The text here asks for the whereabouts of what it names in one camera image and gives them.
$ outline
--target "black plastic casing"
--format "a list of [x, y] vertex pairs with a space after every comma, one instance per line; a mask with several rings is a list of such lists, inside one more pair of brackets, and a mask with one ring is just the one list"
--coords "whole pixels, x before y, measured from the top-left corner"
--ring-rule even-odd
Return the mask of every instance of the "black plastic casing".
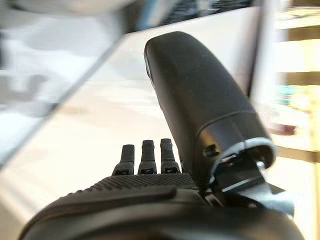
[[177, 145], [182, 168], [199, 187], [226, 157], [254, 149], [266, 168], [275, 145], [232, 76], [197, 39], [171, 32], [150, 39], [146, 69]]

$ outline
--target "blurred background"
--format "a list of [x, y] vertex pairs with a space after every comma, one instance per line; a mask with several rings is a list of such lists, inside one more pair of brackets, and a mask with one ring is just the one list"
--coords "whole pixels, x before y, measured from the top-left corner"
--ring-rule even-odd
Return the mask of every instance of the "blurred background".
[[154, 140], [160, 166], [172, 135], [143, 51], [173, 31], [202, 42], [249, 97], [278, 146], [267, 179], [290, 192], [305, 239], [320, 239], [320, 1], [0, 0], [1, 239], [110, 176], [122, 145], [138, 160]]

